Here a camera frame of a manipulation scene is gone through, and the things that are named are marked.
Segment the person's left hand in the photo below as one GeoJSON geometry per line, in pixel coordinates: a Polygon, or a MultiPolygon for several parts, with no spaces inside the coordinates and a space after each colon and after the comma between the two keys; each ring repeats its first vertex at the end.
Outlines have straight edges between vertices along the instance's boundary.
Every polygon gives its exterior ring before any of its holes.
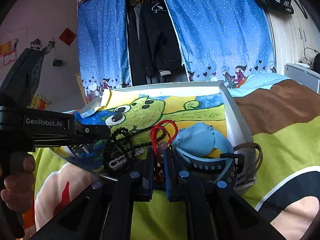
{"type": "Polygon", "coordinates": [[[27,153],[22,163],[23,170],[7,176],[4,180],[5,189],[1,191],[1,200],[7,207],[17,213],[27,213],[31,208],[34,196],[32,186],[35,183],[35,159],[27,153]]]}

